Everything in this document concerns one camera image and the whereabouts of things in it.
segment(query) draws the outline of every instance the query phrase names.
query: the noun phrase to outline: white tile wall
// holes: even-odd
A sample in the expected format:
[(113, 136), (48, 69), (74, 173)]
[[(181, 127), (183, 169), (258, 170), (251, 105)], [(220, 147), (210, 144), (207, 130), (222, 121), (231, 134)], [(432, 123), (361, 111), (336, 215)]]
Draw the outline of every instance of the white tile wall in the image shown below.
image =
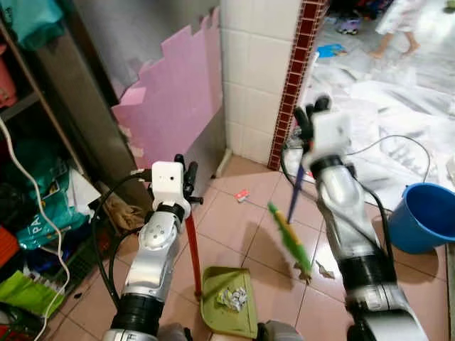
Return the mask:
[(221, 0), (227, 145), (267, 163), (300, 0)]

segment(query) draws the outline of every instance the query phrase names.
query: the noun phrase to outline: white cable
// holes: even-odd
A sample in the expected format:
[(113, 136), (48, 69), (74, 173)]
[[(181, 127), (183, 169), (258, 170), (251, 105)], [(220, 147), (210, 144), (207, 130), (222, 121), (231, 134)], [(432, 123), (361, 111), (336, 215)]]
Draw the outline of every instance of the white cable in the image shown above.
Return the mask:
[(49, 303), (48, 308), (45, 311), (43, 328), (41, 328), (41, 331), (35, 337), (35, 340), (34, 340), (34, 341), (37, 341), (41, 337), (41, 335), (44, 333), (44, 330), (46, 329), (46, 326), (48, 324), (48, 314), (49, 314), (50, 307), (52, 307), (52, 305), (54, 304), (57, 297), (65, 290), (66, 286), (70, 282), (70, 270), (68, 269), (68, 267), (66, 266), (65, 262), (62, 259), (62, 232), (60, 232), (58, 227), (56, 227), (56, 225), (44, 213), (43, 204), (41, 203), (41, 195), (40, 195), (40, 190), (38, 188), (38, 184), (36, 183), (33, 176), (31, 176), (27, 172), (27, 170), (25, 170), (25, 168), (21, 165), (21, 163), (16, 158), (16, 154), (14, 154), (14, 150), (13, 150), (13, 143), (11, 142), (11, 135), (9, 134), (8, 128), (6, 128), (6, 125), (3, 122), (3, 119), (1, 119), (1, 117), (0, 117), (0, 129), (3, 131), (3, 134), (5, 136), (6, 143), (8, 145), (8, 152), (11, 157), (11, 160), (16, 165), (16, 167), (19, 168), (19, 170), (33, 183), (33, 186), (35, 188), (35, 193), (36, 193), (36, 199), (38, 201), (38, 206), (40, 208), (41, 215), (43, 216), (44, 220), (55, 230), (55, 233), (57, 233), (57, 235), (58, 235), (58, 261), (60, 262), (62, 267), (65, 269), (65, 273), (66, 273), (65, 284), (63, 284), (63, 286), (60, 288), (60, 290), (55, 294), (54, 298)]

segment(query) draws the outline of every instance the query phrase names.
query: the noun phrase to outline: blue bucket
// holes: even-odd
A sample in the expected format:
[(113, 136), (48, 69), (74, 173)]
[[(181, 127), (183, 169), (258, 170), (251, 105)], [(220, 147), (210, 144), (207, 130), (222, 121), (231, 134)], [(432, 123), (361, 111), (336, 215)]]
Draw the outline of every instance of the blue bucket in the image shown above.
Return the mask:
[(392, 244), (410, 254), (455, 242), (455, 194), (432, 183), (408, 186), (389, 230)]

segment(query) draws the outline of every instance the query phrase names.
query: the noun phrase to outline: red tile trim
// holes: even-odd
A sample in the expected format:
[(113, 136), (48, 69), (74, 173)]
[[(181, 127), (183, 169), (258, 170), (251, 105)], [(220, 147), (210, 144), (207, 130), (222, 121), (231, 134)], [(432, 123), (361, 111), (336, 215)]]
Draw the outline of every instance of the red tile trim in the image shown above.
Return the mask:
[(269, 156), (268, 167), (273, 170), (279, 169), (282, 144), (291, 128), (292, 111), (299, 98), (302, 80), (312, 54), (311, 51), (314, 49), (314, 39), (319, 32), (327, 8), (328, 0), (301, 1), (286, 82), (284, 83)]

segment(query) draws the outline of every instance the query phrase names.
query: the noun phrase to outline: toy car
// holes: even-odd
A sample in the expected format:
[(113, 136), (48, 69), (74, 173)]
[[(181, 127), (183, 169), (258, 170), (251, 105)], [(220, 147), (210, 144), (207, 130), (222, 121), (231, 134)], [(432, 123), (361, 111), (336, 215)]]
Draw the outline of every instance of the toy car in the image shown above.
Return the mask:
[(360, 18), (340, 18), (336, 24), (336, 31), (342, 34), (355, 35), (360, 29)]

